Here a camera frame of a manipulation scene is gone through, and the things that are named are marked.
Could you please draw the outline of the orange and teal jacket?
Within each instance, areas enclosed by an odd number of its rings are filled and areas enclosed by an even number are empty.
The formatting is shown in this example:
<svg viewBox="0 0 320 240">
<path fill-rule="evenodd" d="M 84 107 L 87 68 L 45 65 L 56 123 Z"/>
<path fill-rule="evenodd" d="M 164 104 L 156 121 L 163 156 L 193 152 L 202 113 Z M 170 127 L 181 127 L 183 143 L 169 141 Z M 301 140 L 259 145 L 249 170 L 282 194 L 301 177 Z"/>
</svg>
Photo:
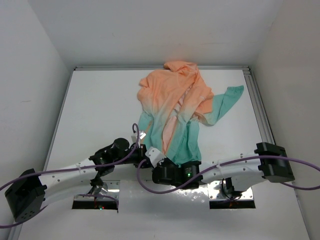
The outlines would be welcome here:
<svg viewBox="0 0 320 240">
<path fill-rule="evenodd" d="M 241 98 L 244 86 L 215 95 L 196 63 L 168 61 L 139 82 L 142 106 L 138 121 L 142 143 L 160 150 L 173 163 L 200 161 L 199 124 L 215 125 Z"/>
</svg>

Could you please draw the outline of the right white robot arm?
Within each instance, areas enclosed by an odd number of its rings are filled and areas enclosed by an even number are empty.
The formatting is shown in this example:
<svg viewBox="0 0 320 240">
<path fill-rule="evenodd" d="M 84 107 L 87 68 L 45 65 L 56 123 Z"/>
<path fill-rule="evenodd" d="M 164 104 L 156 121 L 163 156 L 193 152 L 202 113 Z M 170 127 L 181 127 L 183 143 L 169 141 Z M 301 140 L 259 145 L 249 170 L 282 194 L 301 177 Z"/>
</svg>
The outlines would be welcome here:
<svg viewBox="0 0 320 240">
<path fill-rule="evenodd" d="M 220 192 L 226 198 L 236 198 L 242 195 L 253 185 L 269 181 L 271 183 L 287 183 L 295 179 L 293 170 L 288 161 L 279 158 L 262 158 L 244 160 L 226 164 L 226 161 L 211 163 L 199 160 L 185 163 L 174 163 L 161 153 L 157 153 L 157 160 L 152 170 L 152 181 L 155 184 L 179 187 L 195 175 L 212 166 L 217 166 L 200 174 L 183 190 L 197 189 L 199 186 L 220 181 Z"/>
</svg>

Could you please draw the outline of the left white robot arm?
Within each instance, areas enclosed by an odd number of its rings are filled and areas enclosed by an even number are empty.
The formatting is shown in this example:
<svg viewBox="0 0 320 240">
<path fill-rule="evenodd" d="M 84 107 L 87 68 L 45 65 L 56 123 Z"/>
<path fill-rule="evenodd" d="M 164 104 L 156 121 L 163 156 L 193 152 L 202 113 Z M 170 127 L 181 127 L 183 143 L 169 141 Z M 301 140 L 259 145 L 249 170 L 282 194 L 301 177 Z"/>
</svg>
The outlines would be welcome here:
<svg viewBox="0 0 320 240">
<path fill-rule="evenodd" d="M 5 198 L 14 221 L 23 223 L 54 202 L 92 193 L 103 185 L 102 177 L 112 173 L 116 165 L 138 166 L 142 160 L 148 159 L 144 144 L 129 144 L 125 138 L 117 138 L 73 165 L 41 173 L 33 168 L 24 171 L 10 183 Z"/>
</svg>

